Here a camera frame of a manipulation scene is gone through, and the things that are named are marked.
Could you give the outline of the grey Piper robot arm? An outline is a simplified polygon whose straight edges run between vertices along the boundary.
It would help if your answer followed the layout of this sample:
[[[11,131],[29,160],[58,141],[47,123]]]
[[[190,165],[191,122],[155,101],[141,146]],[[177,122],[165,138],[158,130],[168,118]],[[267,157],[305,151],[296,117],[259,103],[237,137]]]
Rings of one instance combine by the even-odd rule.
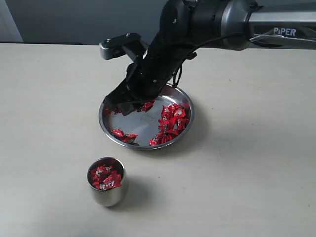
[[[128,115],[156,99],[168,81],[176,87],[183,63],[194,59],[197,49],[241,51],[250,44],[315,49],[315,3],[261,6],[254,0],[169,0],[150,44],[136,33],[100,43],[104,59],[127,55],[132,60],[104,106]]]

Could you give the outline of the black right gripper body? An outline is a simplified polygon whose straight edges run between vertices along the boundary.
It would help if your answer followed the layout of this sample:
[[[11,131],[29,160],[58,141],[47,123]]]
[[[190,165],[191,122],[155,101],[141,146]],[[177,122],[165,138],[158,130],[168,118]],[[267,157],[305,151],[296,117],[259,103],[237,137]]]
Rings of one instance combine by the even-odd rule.
[[[200,47],[218,48],[223,7],[222,0],[167,1],[147,55],[126,77],[126,97],[156,97],[190,53]]]

